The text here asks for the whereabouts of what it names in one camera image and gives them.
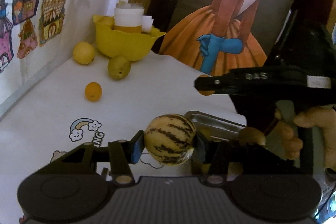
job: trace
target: white tablecloth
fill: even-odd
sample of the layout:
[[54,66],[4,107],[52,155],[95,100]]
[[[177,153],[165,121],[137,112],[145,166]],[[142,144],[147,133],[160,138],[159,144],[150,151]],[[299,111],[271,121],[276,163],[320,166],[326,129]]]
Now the white tablecloth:
[[[121,81],[109,78],[107,63],[102,56],[88,66],[68,60],[1,121],[0,224],[18,223],[22,210],[16,199],[17,187],[29,174],[48,164],[56,150],[70,151],[94,137],[101,146],[118,139],[130,140],[153,118],[168,113],[183,115],[198,110],[245,124],[245,117],[236,114],[229,96],[200,95],[193,83],[201,72],[169,56],[151,52],[133,63],[130,74]],[[101,85],[100,101],[93,103],[84,98],[89,82]],[[82,138],[73,142],[78,135]],[[131,169],[135,177],[190,174],[188,164],[156,170],[138,163]]]

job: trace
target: yellow striped fruit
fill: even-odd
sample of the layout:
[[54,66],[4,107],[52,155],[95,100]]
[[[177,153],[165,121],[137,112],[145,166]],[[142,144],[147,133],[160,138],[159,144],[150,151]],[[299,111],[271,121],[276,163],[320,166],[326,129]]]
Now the yellow striped fruit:
[[180,165],[192,155],[194,124],[182,115],[156,117],[144,132],[144,142],[151,156],[165,165]]

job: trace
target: pink house drawing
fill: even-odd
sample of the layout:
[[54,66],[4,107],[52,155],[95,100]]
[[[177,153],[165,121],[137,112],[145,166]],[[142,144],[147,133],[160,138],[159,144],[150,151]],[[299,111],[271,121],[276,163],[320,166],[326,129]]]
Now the pink house drawing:
[[0,0],[0,73],[8,66],[14,57],[12,47],[13,24],[6,17],[8,3]]

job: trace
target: yellow bowl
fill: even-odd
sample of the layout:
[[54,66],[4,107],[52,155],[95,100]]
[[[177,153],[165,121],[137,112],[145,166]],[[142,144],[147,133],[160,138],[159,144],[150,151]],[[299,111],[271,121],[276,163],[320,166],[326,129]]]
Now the yellow bowl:
[[99,15],[93,16],[93,22],[96,25],[96,43],[98,49],[109,57],[122,55],[129,61],[140,60],[149,53],[154,42],[166,34],[154,27],[149,34],[112,30],[99,23],[102,17]]

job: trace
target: jar lid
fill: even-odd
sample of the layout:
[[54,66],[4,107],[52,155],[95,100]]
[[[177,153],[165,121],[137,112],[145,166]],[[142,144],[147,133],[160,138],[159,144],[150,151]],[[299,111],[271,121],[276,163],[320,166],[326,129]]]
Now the jar lid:
[[143,5],[140,3],[117,3],[115,7],[118,9],[143,9]]

